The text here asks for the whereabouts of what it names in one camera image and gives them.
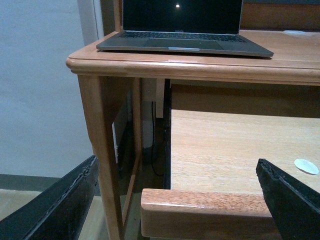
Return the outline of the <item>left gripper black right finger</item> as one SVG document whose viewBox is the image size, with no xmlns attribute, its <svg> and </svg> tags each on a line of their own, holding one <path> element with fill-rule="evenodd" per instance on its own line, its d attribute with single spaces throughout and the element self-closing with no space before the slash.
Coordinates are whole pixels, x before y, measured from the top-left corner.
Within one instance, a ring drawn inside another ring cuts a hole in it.
<svg viewBox="0 0 320 240">
<path fill-rule="evenodd" d="M 266 159 L 256 174 L 264 201 L 283 240 L 320 238 L 320 193 Z"/>
</svg>

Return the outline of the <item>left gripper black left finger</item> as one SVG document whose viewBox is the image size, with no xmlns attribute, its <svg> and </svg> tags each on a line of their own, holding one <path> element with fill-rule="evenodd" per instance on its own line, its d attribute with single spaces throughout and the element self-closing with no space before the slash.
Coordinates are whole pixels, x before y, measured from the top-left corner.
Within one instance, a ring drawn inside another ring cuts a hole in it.
<svg viewBox="0 0 320 240">
<path fill-rule="evenodd" d="M 0 222 L 2 240 L 77 240 L 99 175 L 92 155 L 33 200 Z"/>
</svg>

